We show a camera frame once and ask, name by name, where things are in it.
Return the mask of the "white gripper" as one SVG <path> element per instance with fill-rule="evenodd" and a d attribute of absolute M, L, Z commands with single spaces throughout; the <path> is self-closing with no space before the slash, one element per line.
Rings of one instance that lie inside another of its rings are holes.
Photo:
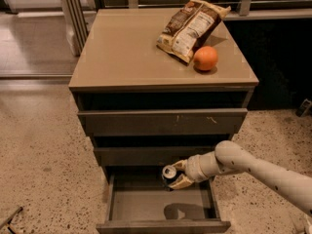
<path fill-rule="evenodd" d="M 214 152 L 194 155 L 187 160 L 179 160 L 173 164 L 177 171 L 184 171 L 174 182 L 169 184 L 172 190 L 179 190 L 192 185 L 194 182 L 208 180 L 221 174 L 221 165 Z"/>

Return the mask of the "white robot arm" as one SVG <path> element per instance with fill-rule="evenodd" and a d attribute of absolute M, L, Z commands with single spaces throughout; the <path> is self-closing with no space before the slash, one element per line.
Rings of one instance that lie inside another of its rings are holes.
<path fill-rule="evenodd" d="M 186 188 L 213 176 L 248 173 L 284 199 L 312 215 L 312 178 L 254 157 L 237 143 L 224 140 L 213 152 L 190 156 L 162 170 L 172 190 Z"/>

